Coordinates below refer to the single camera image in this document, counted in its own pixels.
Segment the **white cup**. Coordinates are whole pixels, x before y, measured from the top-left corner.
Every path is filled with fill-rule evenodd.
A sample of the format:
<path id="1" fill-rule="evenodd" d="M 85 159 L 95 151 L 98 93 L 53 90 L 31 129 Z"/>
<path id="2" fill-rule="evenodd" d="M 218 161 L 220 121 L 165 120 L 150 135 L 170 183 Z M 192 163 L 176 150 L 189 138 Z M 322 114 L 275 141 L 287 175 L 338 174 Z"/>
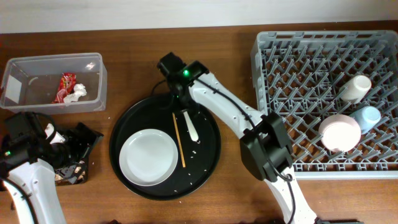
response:
<path id="1" fill-rule="evenodd" d="M 345 83 L 341 99 L 351 104 L 359 103 L 372 86 L 371 80 L 364 75 L 356 75 Z"/>

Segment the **red snack wrapper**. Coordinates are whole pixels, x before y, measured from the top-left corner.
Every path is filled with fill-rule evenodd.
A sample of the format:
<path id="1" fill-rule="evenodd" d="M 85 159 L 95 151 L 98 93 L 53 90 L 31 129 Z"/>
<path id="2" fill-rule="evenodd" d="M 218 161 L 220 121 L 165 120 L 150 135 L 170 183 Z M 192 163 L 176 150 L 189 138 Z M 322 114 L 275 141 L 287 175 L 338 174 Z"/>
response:
<path id="1" fill-rule="evenodd" d="M 75 73 L 62 73 L 57 94 L 55 95 L 53 103 L 63 103 L 64 102 L 63 99 L 72 92 L 75 84 L 76 84 Z"/>

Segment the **white tissue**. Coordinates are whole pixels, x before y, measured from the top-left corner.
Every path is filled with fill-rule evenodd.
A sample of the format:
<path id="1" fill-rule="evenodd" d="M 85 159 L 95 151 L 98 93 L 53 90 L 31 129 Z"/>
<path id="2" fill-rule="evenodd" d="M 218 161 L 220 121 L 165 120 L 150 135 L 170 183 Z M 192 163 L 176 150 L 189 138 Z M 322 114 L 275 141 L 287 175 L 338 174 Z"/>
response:
<path id="1" fill-rule="evenodd" d="M 82 96 L 86 96 L 87 91 L 86 88 L 83 84 L 75 84 L 73 87 L 73 93 L 67 95 L 64 99 L 64 103 L 71 103 L 71 102 L 77 102 L 78 99 Z"/>

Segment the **white small bowl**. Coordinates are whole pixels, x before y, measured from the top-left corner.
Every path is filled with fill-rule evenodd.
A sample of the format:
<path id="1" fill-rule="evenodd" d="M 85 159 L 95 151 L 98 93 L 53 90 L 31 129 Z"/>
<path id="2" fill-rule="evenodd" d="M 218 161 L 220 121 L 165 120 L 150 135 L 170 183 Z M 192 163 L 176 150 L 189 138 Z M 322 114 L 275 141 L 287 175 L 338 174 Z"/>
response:
<path id="1" fill-rule="evenodd" d="M 321 142 L 332 152 L 352 150 L 361 139 L 361 128 L 350 116 L 336 114 L 325 118 L 318 129 Z"/>

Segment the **wooden chopstick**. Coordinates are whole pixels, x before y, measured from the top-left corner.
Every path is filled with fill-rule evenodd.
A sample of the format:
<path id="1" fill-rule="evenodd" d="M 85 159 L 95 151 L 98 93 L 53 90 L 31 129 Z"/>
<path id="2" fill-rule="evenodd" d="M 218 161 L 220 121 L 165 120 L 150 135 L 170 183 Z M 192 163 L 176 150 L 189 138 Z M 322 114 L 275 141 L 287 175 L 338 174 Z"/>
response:
<path id="1" fill-rule="evenodd" d="M 181 158 L 181 162 L 182 162 L 182 167 L 186 168 L 185 158 L 184 158 L 183 149 L 182 149 L 182 143 L 181 143 L 180 134 L 179 134 L 179 131 L 178 131 L 177 118 L 176 118 L 174 113 L 172 113 L 172 117 L 173 117 L 174 128 L 175 128 L 177 142 L 178 142 L 178 148 L 179 148 L 179 151 L 180 151 L 180 158 Z"/>

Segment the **rice and food scraps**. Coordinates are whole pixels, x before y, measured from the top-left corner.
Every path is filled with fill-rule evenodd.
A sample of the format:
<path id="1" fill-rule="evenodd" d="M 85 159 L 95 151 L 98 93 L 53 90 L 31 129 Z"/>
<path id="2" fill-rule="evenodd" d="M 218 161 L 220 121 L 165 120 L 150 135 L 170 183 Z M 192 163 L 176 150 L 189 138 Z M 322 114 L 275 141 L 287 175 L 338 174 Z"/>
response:
<path id="1" fill-rule="evenodd" d="M 85 181 L 86 169 L 79 165 L 72 165 L 55 170 L 56 185 L 74 185 Z"/>

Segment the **light blue cup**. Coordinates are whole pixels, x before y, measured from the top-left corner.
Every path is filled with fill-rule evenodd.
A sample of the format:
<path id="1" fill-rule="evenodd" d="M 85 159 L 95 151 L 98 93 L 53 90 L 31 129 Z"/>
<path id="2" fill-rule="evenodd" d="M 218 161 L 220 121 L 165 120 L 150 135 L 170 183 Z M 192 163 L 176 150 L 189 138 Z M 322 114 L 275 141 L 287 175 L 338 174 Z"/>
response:
<path id="1" fill-rule="evenodd" d="M 365 106 L 350 114 L 359 125 L 361 134 L 368 133 L 380 120 L 381 112 L 373 106 Z"/>

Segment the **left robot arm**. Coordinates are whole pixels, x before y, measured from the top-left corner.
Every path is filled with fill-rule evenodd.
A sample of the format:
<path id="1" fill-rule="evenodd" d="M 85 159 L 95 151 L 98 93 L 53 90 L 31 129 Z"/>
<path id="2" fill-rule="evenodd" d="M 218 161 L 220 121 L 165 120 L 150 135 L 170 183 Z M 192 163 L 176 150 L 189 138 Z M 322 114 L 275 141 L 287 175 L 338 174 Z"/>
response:
<path id="1" fill-rule="evenodd" d="M 57 130 L 43 113 L 21 112 L 5 119 L 1 143 L 1 182 L 10 193 L 20 223 L 65 223 L 55 176 L 72 167 L 66 180 L 78 180 L 84 160 L 103 137 L 83 123 Z"/>

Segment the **white plastic fork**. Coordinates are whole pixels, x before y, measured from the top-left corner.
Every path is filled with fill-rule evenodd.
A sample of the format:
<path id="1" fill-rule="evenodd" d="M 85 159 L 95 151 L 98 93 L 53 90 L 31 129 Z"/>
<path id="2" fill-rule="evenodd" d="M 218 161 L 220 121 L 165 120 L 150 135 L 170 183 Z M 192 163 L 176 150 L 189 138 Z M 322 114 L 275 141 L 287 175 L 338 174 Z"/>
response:
<path id="1" fill-rule="evenodd" d="M 183 112 L 183 116 L 185 118 L 186 124 L 187 124 L 187 129 L 188 133 L 190 135 L 190 138 L 192 141 L 197 142 L 199 140 L 198 133 L 192 123 L 192 120 L 190 119 L 188 111 Z"/>

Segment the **white dinner plate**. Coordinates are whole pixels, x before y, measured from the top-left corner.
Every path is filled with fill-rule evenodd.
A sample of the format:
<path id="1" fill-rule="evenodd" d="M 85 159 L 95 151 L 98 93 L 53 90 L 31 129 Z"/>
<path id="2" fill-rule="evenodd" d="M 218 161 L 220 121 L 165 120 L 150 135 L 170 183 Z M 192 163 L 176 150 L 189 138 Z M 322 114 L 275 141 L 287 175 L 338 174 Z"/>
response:
<path id="1" fill-rule="evenodd" d="M 150 187 L 172 175 L 178 158 L 177 145 L 167 133 L 143 129 L 124 142 L 119 153 L 119 166 L 128 181 Z"/>

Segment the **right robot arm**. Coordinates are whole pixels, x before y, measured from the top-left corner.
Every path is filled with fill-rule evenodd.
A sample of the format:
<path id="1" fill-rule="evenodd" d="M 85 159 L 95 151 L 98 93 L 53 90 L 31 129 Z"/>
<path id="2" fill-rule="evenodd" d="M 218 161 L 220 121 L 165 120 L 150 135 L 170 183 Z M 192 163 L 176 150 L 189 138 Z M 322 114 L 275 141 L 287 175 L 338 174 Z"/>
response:
<path id="1" fill-rule="evenodd" d="M 248 106 L 199 61 L 186 64 L 170 52 L 159 60 L 157 68 L 182 108 L 205 107 L 235 133 L 245 168 L 267 184 L 285 223 L 320 222 L 297 182 L 292 143 L 279 115 Z"/>

